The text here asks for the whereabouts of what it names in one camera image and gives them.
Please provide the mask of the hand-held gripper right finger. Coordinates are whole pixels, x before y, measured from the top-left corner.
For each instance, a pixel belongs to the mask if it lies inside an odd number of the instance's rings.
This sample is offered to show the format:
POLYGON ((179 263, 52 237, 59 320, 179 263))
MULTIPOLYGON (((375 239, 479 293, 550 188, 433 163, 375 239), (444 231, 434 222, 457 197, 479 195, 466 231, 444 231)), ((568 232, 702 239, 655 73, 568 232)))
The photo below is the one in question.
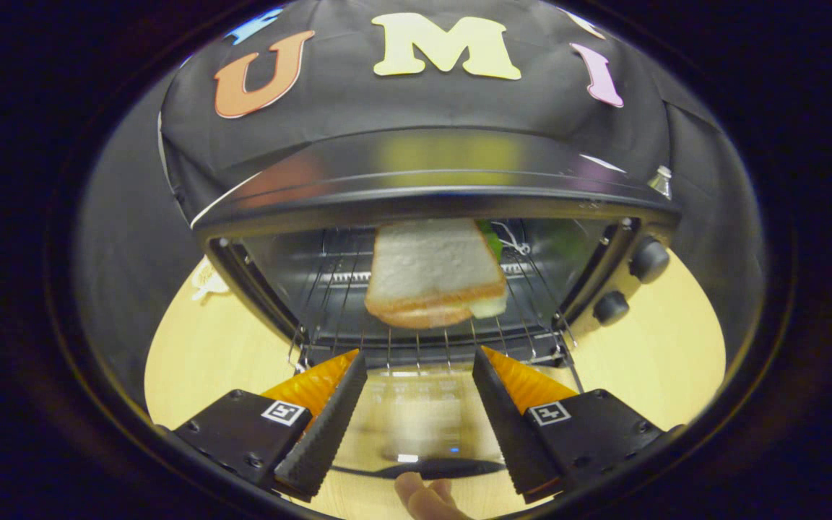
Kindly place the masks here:
POLYGON ((601 483, 670 436, 606 389, 574 391, 486 346, 475 351, 472 378, 526 503, 601 483))

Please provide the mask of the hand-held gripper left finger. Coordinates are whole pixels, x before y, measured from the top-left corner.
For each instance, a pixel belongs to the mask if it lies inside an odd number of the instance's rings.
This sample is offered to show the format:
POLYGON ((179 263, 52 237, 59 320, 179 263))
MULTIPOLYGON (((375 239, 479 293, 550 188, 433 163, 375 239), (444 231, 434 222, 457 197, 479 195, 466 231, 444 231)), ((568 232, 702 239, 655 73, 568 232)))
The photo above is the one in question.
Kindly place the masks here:
POLYGON ((310 501, 332 467, 367 377, 361 351, 341 353, 263 393, 231 389, 174 432, 253 486, 310 501))

